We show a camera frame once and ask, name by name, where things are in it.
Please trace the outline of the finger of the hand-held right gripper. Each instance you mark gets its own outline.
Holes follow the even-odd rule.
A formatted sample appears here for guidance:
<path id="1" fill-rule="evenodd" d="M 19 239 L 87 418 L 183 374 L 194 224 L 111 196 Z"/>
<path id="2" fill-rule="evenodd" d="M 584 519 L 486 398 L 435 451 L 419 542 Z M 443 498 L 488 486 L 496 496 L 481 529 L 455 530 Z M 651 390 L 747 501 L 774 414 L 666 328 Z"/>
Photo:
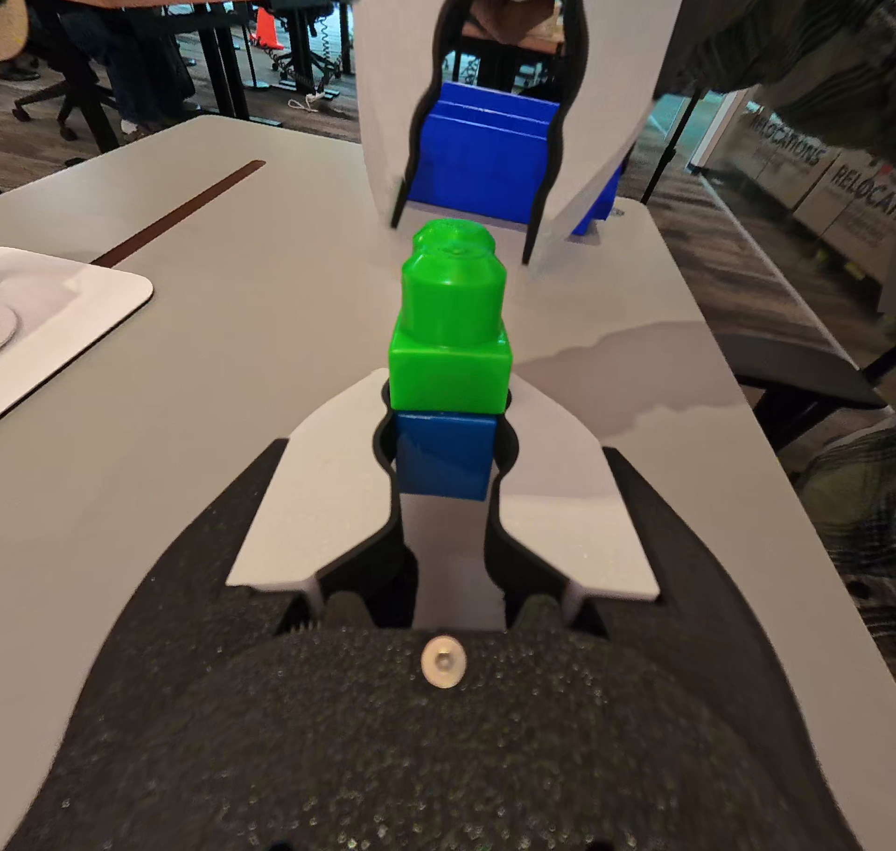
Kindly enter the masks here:
<path id="1" fill-rule="evenodd" d="M 368 185 L 396 229 L 441 84 L 442 47 L 469 0 L 356 0 L 356 84 Z"/>
<path id="2" fill-rule="evenodd" d="M 682 1 L 566 0 L 565 95 L 547 134 L 524 265 L 543 265 L 567 240 L 636 141 Z"/>

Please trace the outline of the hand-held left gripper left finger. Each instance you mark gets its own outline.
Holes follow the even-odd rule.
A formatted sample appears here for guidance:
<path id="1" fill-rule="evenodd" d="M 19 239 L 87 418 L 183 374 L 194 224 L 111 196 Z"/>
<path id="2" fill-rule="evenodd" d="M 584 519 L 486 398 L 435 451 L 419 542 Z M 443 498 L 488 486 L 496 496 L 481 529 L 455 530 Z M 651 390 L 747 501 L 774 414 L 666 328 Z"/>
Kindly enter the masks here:
<path id="1" fill-rule="evenodd" d="M 297 591 L 310 609 L 339 592 L 370 600 L 406 557 L 388 370 L 305 417 L 286 439 L 230 573 L 229 588 Z"/>

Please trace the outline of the person's right forearm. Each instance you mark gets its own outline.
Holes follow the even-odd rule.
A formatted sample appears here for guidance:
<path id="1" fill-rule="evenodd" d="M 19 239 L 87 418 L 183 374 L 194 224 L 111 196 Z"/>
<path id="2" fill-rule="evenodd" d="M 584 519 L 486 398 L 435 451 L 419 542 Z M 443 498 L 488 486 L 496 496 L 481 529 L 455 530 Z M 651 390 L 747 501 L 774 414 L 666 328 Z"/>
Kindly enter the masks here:
<path id="1" fill-rule="evenodd" d="M 791 129 L 894 163 L 895 0 L 682 0 L 654 98 L 753 87 Z"/>

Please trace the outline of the green mega block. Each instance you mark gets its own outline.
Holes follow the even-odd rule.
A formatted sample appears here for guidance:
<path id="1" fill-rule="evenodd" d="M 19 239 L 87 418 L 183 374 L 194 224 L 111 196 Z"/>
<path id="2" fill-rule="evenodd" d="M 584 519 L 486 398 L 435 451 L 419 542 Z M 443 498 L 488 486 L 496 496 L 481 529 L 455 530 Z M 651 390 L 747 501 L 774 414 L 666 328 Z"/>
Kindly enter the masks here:
<path id="1" fill-rule="evenodd" d="M 479 223 L 435 218 L 414 235 L 388 349 L 394 410 L 503 414 L 513 361 L 506 283 L 496 241 Z"/>

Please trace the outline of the blue plastic bin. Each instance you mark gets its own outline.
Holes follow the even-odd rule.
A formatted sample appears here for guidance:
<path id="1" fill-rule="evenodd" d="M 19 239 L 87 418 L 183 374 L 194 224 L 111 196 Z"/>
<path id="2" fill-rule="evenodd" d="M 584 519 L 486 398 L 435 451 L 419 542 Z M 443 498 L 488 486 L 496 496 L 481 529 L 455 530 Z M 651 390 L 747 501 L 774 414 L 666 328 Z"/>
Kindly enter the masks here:
<path id="1" fill-rule="evenodd" d="M 558 108 L 539 98 L 443 83 L 422 127 L 409 200 L 527 224 Z"/>

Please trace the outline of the blue mega block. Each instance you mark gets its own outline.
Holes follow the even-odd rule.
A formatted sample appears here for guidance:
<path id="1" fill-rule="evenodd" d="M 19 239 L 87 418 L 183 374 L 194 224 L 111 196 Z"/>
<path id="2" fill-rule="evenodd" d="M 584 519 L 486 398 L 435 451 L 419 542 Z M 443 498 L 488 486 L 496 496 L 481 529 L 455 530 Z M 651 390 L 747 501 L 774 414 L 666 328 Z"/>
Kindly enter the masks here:
<path id="1" fill-rule="evenodd" d="M 401 494 L 486 500 L 497 416 L 396 411 L 395 423 Z"/>

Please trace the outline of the white document holder stand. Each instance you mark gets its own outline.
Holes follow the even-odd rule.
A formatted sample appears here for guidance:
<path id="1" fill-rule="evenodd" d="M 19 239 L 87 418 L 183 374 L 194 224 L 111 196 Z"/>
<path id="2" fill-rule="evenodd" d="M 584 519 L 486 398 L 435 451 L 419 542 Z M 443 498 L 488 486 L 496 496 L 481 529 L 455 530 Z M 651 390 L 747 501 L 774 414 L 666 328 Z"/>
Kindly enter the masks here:
<path id="1" fill-rule="evenodd" d="M 140 275 L 1 248 L 1 414 L 146 305 Z"/>

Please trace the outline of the white printed moving box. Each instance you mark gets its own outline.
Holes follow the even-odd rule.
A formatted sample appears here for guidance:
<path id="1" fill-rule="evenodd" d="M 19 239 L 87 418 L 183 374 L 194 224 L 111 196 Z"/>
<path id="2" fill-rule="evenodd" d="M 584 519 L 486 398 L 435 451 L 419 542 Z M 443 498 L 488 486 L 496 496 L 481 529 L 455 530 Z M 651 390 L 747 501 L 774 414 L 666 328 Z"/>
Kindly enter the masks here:
<path id="1" fill-rule="evenodd" d="M 794 217 L 881 285 L 880 314 L 895 312 L 895 168 L 864 151 L 841 151 Z"/>
<path id="2" fill-rule="evenodd" d="M 748 106 L 742 113 L 736 140 L 735 167 L 790 210 L 801 204 L 840 154 L 840 148 L 795 131 L 759 106 Z"/>

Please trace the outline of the black office chair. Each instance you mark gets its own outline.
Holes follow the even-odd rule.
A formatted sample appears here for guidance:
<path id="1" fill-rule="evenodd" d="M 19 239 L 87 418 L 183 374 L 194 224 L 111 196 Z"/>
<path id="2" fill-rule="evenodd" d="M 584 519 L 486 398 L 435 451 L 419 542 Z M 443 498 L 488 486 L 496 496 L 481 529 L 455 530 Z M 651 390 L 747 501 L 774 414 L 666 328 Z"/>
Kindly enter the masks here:
<path id="1" fill-rule="evenodd" d="M 91 68 L 89 69 L 89 72 L 93 79 L 94 91 L 98 96 L 100 105 L 118 112 L 118 103 L 115 100 L 112 90 L 99 81 L 98 76 Z M 62 106 L 56 115 L 56 123 L 60 137 L 69 142 L 79 140 L 77 132 L 69 126 L 68 120 L 73 111 L 76 108 L 80 108 L 80 105 L 77 103 L 72 86 L 67 80 L 61 80 L 40 91 L 16 99 L 11 110 L 11 115 L 18 122 L 28 123 L 31 120 L 31 115 L 26 110 L 26 106 L 51 102 L 56 99 L 60 99 L 62 102 Z"/>

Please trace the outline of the black tripod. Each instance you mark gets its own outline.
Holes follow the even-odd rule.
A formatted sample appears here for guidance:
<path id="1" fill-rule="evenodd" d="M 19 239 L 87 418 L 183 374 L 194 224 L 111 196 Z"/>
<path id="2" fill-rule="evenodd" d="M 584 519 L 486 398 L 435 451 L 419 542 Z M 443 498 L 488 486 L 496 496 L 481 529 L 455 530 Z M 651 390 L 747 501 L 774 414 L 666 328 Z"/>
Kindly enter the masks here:
<path id="1" fill-rule="evenodd" d="M 678 152 L 678 142 L 687 127 L 693 111 L 705 95 L 706 91 L 706 88 L 698 88 L 695 90 L 693 95 L 690 96 L 683 112 L 679 116 L 678 121 L 674 126 L 674 129 L 670 131 L 670 134 L 666 138 L 666 146 L 662 151 L 657 165 L 653 173 L 651 174 L 651 179 L 644 190 L 644 194 L 641 198 L 641 204 L 647 205 L 647 203 L 650 201 L 651 196 L 653 195 L 660 179 L 666 171 L 666 168 L 676 157 L 676 154 Z"/>

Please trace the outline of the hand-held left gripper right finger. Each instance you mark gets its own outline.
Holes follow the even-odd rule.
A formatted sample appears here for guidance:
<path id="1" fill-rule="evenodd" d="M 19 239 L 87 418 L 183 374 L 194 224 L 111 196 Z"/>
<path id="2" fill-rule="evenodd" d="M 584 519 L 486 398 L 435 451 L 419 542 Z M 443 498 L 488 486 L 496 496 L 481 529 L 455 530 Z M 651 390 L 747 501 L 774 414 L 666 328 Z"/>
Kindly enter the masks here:
<path id="1" fill-rule="evenodd" d="M 554 599 L 566 621 L 590 599 L 659 598 L 601 443 L 518 375 L 497 423 L 494 462 L 487 573 L 504 593 L 510 621 L 534 596 Z"/>

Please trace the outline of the tan wooden backing board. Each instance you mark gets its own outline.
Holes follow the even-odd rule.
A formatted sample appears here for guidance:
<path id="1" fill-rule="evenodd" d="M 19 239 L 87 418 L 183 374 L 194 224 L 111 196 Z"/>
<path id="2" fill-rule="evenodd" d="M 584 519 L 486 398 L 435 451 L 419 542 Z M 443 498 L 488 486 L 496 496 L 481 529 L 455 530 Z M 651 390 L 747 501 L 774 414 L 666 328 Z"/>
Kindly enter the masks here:
<path id="1" fill-rule="evenodd" d="M 1 0 L 1 61 L 15 59 L 28 40 L 25 0 Z"/>

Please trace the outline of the person's right hand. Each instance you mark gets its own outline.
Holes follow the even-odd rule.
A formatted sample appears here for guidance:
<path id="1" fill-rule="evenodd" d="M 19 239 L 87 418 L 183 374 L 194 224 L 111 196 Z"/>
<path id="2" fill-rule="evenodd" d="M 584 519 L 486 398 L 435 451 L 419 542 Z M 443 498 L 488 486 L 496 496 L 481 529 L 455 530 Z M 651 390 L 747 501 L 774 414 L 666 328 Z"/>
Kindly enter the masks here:
<path id="1" fill-rule="evenodd" d="M 487 39 L 515 46 L 554 13 L 554 0 L 472 0 L 469 18 Z"/>

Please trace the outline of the black flat platform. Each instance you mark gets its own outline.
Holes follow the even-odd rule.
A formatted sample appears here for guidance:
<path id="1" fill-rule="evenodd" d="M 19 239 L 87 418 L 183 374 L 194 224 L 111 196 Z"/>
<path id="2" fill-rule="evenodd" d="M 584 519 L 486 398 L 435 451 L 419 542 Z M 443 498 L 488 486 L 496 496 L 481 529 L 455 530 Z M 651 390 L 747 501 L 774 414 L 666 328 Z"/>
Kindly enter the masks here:
<path id="1" fill-rule="evenodd" d="M 753 414 L 776 453 L 841 410 L 894 409 L 878 389 L 894 372 L 894 347 L 859 367 L 834 349 L 800 342 L 743 332 L 720 333 L 715 340 L 738 383 L 761 391 Z"/>

